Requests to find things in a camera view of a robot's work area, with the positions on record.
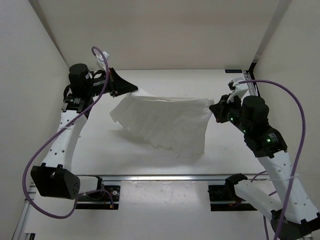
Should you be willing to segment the white pleated skirt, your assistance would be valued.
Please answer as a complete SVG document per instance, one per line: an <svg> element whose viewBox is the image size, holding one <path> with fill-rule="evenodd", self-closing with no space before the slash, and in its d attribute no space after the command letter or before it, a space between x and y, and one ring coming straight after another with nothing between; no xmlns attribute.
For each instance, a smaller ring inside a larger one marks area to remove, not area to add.
<svg viewBox="0 0 320 240"><path fill-rule="evenodd" d="M128 93L109 115L154 148L191 158L205 151L213 104L210 98L155 96L139 89Z"/></svg>

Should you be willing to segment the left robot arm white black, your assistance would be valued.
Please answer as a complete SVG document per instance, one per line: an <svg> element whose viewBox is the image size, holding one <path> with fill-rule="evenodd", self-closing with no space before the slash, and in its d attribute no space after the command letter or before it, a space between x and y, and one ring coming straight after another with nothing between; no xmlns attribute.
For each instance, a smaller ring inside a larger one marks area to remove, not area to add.
<svg viewBox="0 0 320 240"><path fill-rule="evenodd" d="M81 181L72 173L72 159L92 104L100 94L118 97L135 92L138 87L121 78L113 68L92 72L84 63L72 65L68 79L58 135L41 165L33 166L30 175L41 196L73 200Z"/></svg>

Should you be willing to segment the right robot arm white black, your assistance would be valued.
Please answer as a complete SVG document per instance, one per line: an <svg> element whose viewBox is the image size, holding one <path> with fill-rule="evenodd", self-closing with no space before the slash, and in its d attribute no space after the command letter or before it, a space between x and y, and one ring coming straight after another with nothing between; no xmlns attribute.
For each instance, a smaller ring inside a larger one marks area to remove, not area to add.
<svg viewBox="0 0 320 240"><path fill-rule="evenodd" d="M225 180L224 193L230 200L241 198L270 222L277 238L297 240L320 228L320 212L311 202L301 182L292 176L293 163L287 145L268 121L269 107L263 98L235 96L209 107L218 123L230 122L244 134L244 142L264 167L278 194L276 200L257 188L241 173Z"/></svg>

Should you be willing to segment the right blue corner label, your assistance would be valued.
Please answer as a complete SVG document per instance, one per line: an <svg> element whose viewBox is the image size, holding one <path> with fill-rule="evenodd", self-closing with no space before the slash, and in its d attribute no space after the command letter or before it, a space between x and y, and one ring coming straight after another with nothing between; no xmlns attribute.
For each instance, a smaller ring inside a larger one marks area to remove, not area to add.
<svg viewBox="0 0 320 240"><path fill-rule="evenodd" d="M243 71L241 69L225 69L226 74L242 74Z"/></svg>

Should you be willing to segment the white front cover board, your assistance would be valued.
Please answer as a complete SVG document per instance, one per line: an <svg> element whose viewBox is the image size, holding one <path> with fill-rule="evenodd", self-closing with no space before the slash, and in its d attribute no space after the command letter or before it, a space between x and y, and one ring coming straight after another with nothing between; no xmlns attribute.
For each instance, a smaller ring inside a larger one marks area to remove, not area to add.
<svg viewBox="0 0 320 240"><path fill-rule="evenodd" d="M78 209L67 219L31 210L26 232L110 239L263 239L258 211L211 211L206 181L122 181L117 210Z"/></svg>

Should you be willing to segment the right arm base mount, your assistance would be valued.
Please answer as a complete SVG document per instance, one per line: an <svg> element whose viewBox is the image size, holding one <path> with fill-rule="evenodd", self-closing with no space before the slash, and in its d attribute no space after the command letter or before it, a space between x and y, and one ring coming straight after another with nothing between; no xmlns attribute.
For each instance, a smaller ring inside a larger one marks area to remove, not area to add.
<svg viewBox="0 0 320 240"><path fill-rule="evenodd" d="M227 177L223 183L209 183L208 194L212 212L254 211L255 208L244 199L238 197L235 185L248 180L242 173Z"/></svg>

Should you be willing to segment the front aluminium rail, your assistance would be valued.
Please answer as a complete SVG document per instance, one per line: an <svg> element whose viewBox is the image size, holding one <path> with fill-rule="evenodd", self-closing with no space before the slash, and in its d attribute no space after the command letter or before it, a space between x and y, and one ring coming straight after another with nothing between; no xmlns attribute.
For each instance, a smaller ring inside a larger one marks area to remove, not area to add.
<svg viewBox="0 0 320 240"><path fill-rule="evenodd" d="M224 181L230 175L227 174L144 174L144 175L101 175L104 181Z"/></svg>

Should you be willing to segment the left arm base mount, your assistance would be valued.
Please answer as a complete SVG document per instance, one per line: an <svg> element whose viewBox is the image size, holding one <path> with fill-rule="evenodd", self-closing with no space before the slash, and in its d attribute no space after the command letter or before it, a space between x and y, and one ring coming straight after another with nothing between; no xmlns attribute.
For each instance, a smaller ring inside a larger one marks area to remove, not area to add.
<svg viewBox="0 0 320 240"><path fill-rule="evenodd" d="M121 196L120 181L103 181L106 192L91 193L81 196L76 210L118 210Z"/></svg>

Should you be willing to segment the left aluminium frame rail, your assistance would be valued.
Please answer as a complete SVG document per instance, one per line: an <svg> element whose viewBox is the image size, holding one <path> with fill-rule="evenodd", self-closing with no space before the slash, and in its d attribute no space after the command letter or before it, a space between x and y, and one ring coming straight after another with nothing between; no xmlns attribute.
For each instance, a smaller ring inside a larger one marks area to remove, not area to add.
<svg viewBox="0 0 320 240"><path fill-rule="evenodd" d="M36 234L34 232L25 232L32 206L25 198L22 212L15 227L12 240L34 240Z"/></svg>

